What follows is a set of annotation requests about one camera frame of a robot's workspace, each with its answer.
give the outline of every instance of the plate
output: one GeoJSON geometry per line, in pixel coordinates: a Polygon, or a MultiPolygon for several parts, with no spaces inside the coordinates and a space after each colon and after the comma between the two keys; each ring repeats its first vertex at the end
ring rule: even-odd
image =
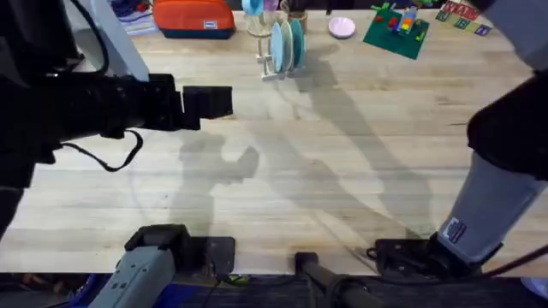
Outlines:
{"type": "Polygon", "coordinates": [[[348,39],[354,35],[356,25],[346,17],[335,17],[329,21],[329,33],[337,39],[348,39]]]}
{"type": "Polygon", "coordinates": [[[287,21],[282,23],[282,38],[283,38],[283,67],[284,72],[293,69],[293,33],[291,26],[287,21]]]}
{"type": "Polygon", "coordinates": [[[264,7],[266,11],[273,12],[277,10],[278,0],[264,0],[264,7]]]}
{"type": "Polygon", "coordinates": [[[241,7],[247,15],[260,15],[264,5],[264,0],[241,0],[241,7]]]}
{"type": "Polygon", "coordinates": [[[283,38],[282,28],[278,23],[275,23],[271,29],[271,56],[274,69],[279,73],[283,65],[283,38]]]}
{"type": "Polygon", "coordinates": [[[293,33],[293,67],[298,68],[305,53],[305,38],[298,20],[291,21],[291,32],[293,33]]]}

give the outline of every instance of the blue plate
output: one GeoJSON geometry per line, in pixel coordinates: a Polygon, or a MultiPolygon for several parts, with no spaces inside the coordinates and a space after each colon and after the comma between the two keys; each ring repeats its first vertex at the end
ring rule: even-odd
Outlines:
{"type": "Polygon", "coordinates": [[[264,0],[241,0],[241,7],[247,15],[260,15],[265,6],[264,0]]]}
{"type": "Polygon", "coordinates": [[[293,67],[298,68],[305,54],[305,38],[298,20],[291,21],[291,32],[293,33],[293,67]]]}
{"type": "Polygon", "coordinates": [[[271,29],[271,56],[274,69],[279,73],[283,65],[283,37],[282,28],[277,22],[274,23],[271,29]]]}

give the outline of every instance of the wood grain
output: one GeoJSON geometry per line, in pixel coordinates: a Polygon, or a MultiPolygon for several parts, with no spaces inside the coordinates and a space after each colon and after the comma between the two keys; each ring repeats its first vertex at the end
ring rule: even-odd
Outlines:
{"type": "MultiPolygon", "coordinates": [[[[134,39],[151,72],[177,86],[233,86],[235,114],[201,132],[143,130],[135,162],[104,172],[76,151],[39,166],[0,246],[0,269],[110,272],[140,226],[184,223],[237,240],[236,272],[289,273],[292,254],[318,252],[336,272],[372,274],[356,247],[436,231],[468,172],[470,116],[529,77],[498,32],[486,38],[432,21],[418,61],[361,42],[371,11],[342,11],[358,32],[327,33],[312,12],[305,67],[262,82],[256,40],[134,39]]],[[[237,26],[245,29],[241,13],[237,26]]],[[[78,142],[113,165],[133,146],[78,142]]],[[[546,197],[510,232],[487,267],[545,243],[546,197]]],[[[548,259],[512,275],[548,275],[548,259]]]]}

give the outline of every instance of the label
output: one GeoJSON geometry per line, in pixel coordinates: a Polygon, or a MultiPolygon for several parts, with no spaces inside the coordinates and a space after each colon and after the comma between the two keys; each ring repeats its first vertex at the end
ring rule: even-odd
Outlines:
{"type": "Polygon", "coordinates": [[[204,21],[204,29],[217,29],[217,21],[204,21]]]}
{"type": "Polygon", "coordinates": [[[464,234],[464,231],[466,231],[466,225],[460,222],[458,219],[451,217],[451,220],[447,224],[447,227],[445,227],[443,236],[451,243],[456,244],[456,242],[464,234]]]}

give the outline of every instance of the gray robot arm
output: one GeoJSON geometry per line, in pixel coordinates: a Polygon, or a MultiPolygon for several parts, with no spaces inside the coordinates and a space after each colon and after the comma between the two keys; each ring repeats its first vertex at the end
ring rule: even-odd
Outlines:
{"type": "MultiPolygon", "coordinates": [[[[534,71],[548,68],[548,34],[541,30],[548,2],[471,2],[484,11],[534,71]]],[[[548,86],[545,80],[539,73],[470,121],[472,166],[450,216],[438,230],[438,241],[465,263],[481,263],[493,254],[546,188],[544,158],[539,152],[545,146],[545,131],[539,131],[545,117],[533,114],[545,104],[541,94],[548,86]],[[527,165],[524,160],[539,163],[527,165]]]]}
{"type": "Polygon", "coordinates": [[[476,274],[546,188],[548,180],[548,33],[544,0],[471,0],[514,45],[534,76],[468,123],[474,149],[468,177],[449,217],[429,240],[377,240],[382,275],[442,279],[476,274]]]}

